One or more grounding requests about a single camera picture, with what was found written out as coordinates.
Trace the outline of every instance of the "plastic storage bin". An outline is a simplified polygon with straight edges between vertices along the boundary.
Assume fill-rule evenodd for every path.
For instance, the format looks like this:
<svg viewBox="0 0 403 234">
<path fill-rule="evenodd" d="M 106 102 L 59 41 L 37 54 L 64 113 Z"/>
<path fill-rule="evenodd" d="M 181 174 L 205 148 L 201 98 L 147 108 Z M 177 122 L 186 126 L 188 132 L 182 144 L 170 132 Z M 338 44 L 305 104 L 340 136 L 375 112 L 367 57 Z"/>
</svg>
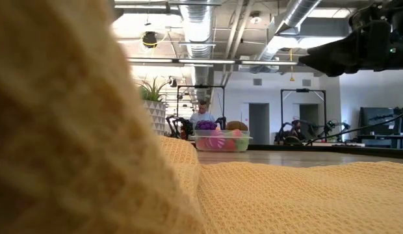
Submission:
<svg viewBox="0 0 403 234">
<path fill-rule="evenodd" d="M 249 131 L 195 130 L 194 141 L 198 150 L 242 152 L 248 149 Z"/>
</svg>

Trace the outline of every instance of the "silver air duct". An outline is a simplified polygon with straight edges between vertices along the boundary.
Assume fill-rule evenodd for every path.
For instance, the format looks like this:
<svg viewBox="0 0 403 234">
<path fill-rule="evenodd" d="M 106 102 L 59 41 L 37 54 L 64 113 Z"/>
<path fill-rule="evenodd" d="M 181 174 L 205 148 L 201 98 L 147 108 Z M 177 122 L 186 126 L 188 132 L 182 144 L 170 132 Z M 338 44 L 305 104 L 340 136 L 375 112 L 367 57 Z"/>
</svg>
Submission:
<svg viewBox="0 0 403 234">
<path fill-rule="evenodd" d="M 184 33 L 188 42 L 209 42 L 212 31 L 213 8 L 203 5 L 181 5 L 181 15 L 184 21 Z M 188 56 L 191 59 L 209 59 L 212 47 L 209 45 L 188 45 Z M 210 84 L 209 68 L 194 67 L 196 83 L 194 85 Z M 197 90 L 197 98 L 205 99 L 206 90 Z"/>
<path fill-rule="evenodd" d="M 280 41 L 282 37 L 278 36 L 282 32 L 296 35 L 299 32 L 299 26 L 307 18 L 307 16 L 317 7 L 321 0 L 291 0 L 287 6 L 287 10 L 276 17 L 272 18 L 268 35 L 270 41 L 264 48 L 262 53 L 257 56 L 256 60 L 271 60 L 281 47 Z M 267 67 L 253 67 L 250 69 L 252 73 L 269 72 Z"/>
</svg>

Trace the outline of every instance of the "geometric planter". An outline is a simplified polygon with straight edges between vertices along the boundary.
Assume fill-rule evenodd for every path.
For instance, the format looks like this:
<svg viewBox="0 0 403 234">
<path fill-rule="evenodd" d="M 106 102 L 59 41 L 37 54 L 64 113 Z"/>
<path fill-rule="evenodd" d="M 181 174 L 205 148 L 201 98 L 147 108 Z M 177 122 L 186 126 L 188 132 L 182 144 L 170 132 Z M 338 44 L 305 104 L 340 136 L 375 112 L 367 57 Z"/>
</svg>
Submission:
<svg viewBox="0 0 403 234">
<path fill-rule="evenodd" d="M 165 128 L 165 105 L 159 103 L 157 101 L 144 101 L 144 108 L 147 110 L 147 113 L 151 116 L 150 120 L 152 120 L 152 129 L 158 135 L 164 135 Z"/>
</svg>

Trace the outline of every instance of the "purple object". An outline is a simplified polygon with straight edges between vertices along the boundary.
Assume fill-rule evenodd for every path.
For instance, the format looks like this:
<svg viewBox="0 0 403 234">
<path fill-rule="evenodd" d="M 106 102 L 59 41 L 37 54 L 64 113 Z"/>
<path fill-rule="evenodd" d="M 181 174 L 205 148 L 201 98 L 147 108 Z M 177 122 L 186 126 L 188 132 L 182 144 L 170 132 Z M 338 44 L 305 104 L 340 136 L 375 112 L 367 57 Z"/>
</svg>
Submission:
<svg viewBox="0 0 403 234">
<path fill-rule="evenodd" d="M 216 127 L 216 123 L 208 120 L 198 121 L 196 124 L 196 130 L 215 130 Z"/>
</svg>

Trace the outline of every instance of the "blurry foreground fabric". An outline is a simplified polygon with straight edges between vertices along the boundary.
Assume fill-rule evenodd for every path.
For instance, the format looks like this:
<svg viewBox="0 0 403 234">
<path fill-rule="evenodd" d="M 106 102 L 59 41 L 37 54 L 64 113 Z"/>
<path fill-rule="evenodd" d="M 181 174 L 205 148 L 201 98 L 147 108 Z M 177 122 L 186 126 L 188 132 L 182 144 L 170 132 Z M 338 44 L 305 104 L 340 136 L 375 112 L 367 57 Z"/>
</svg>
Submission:
<svg viewBox="0 0 403 234">
<path fill-rule="evenodd" d="M 0 0 L 0 234 L 403 233 L 403 165 L 201 165 L 158 138 L 104 0 Z"/>
</svg>

